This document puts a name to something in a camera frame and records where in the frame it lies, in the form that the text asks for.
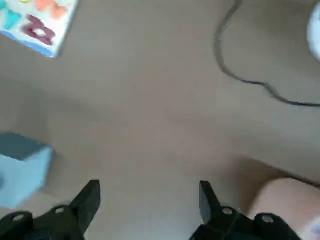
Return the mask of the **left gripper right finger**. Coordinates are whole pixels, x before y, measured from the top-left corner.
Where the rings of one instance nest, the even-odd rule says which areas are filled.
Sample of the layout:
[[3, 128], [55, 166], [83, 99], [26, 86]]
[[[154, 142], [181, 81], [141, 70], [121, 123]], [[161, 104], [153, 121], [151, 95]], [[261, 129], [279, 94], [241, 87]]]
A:
[[279, 216], [259, 213], [250, 219], [230, 206], [221, 205], [211, 184], [199, 182], [199, 211], [203, 221], [193, 240], [299, 240]]

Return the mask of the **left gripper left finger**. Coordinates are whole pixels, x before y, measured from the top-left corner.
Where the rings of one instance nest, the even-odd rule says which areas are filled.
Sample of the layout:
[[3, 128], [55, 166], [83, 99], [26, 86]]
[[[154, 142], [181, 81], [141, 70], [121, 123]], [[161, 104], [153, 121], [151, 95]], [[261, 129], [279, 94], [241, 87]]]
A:
[[90, 180], [69, 203], [34, 217], [16, 211], [0, 219], [2, 240], [84, 240], [101, 205], [101, 183]]

